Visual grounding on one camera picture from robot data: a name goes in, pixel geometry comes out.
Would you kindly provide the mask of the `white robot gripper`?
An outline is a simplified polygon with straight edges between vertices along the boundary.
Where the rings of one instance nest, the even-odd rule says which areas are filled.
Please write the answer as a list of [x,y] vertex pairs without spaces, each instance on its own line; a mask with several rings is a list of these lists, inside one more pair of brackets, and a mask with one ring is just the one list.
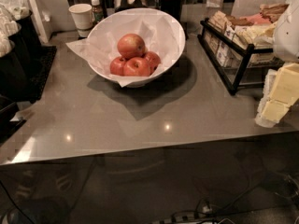
[[263,85],[263,98],[255,122],[272,128],[299,99],[299,0],[286,0],[287,9],[279,17],[273,36],[273,51],[284,63],[269,69]]

